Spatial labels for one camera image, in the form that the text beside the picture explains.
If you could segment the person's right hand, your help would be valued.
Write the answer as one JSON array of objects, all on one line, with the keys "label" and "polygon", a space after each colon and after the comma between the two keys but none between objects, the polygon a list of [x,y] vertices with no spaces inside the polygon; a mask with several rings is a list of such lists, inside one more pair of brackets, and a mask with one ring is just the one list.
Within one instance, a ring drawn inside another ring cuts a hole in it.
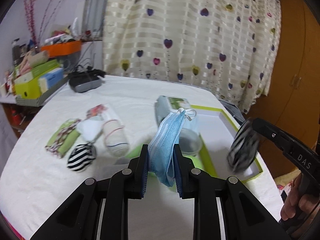
[{"label": "person's right hand", "polygon": [[301,195],[299,193],[300,181],[302,174],[293,181],[291,191],[289,192],[288,197],[286,198],[284,205],[281,209],[280,216],[282,220],[288,220],[293,218],[296,215],[298,210],[303,211],[307,215],[310,215],[311,212],[316,208],[316,205],[319,202],[319,197],[314,197],[309,194]]}]

